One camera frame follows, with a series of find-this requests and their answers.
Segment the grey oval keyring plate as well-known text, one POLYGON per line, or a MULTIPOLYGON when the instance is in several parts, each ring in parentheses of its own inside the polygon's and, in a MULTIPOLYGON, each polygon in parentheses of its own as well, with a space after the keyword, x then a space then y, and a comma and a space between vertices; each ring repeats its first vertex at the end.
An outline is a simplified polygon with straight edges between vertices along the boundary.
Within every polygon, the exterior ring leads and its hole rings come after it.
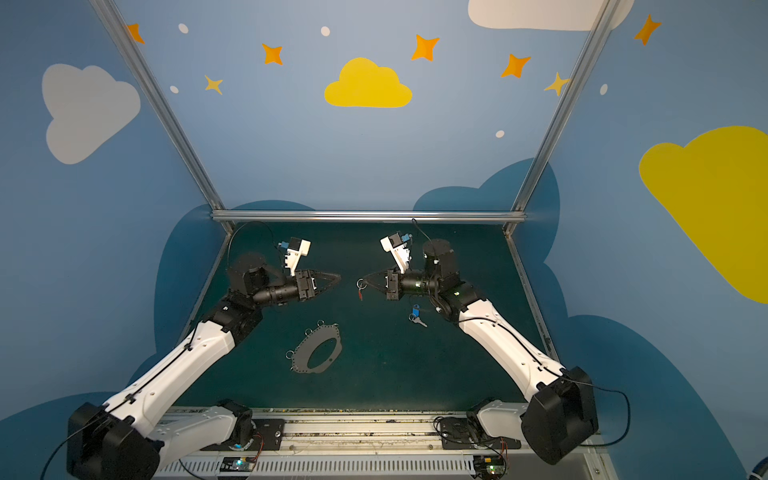
POLYGON ((291 370, 298 374, 321 374, 336 362, 343 351, 341 332, 337 324, 319 322, 314 329, 305 331, 304 339, 294 350, 286 352, 291 361, 291 370), (332 341, 334 348, 328 357, 315 367, 309 365, 314 352, 324 343, 332 341))

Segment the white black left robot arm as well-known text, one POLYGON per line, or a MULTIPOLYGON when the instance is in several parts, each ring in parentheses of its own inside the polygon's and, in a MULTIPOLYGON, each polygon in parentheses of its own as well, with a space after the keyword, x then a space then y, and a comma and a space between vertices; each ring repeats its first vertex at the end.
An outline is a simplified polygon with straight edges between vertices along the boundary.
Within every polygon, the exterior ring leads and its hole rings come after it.
POLYGON ((101 405, 84 403, 68 420, 65 467, 77 479, 150 479, 166 465, 211 445, 244 450, 256 437, 250 408, 231 400, 166 426, 176 400, 241 344, 266 307, 305 302, 334 288, 340 275, 298 270, 290 251, 275 268, 257 253, 228 268, 229 288, 179 345, 101 405))

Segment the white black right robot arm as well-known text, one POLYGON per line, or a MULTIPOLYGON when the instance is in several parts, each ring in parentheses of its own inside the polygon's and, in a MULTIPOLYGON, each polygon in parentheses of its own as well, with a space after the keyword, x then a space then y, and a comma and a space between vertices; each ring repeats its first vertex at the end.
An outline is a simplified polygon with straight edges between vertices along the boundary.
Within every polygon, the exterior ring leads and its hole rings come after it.
POLYGON ((565 368, 512 327, 488 297, 462 279, 454 249, 444 239, 423 246, 424 267, 411 261, 412 237, 396 232, 381 239, 394 266, 381 272, 377 291, 390 301, 427 298, 446 321, 474 339, 511 377, 527 407, 490 401, 473 414, 488 437, 525 442, 545 463, 555 465, 599 429, 594 385, 579 367, 565 368))

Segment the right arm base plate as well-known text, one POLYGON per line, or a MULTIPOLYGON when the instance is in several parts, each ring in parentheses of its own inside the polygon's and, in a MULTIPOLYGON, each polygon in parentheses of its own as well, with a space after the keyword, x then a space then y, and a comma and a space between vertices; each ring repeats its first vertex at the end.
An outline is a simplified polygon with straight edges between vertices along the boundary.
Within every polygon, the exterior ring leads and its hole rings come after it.
POLYGON ((517 450, 522 442, 508 437, 492 437, 484 432, 476 420, 464 417, 438 416, 433 428, 444 450, 495 449, 517 450))

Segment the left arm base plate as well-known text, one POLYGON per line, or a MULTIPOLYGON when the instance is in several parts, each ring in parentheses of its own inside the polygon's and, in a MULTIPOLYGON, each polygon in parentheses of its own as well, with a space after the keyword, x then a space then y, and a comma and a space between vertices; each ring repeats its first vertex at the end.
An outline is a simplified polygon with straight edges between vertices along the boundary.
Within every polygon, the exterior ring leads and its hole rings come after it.
POLYGON ((204 447, 203 451, 277 451, 281 447, 284 428, 284 419, 252 418, 249 426, 238 422, 228 439, 204 447))

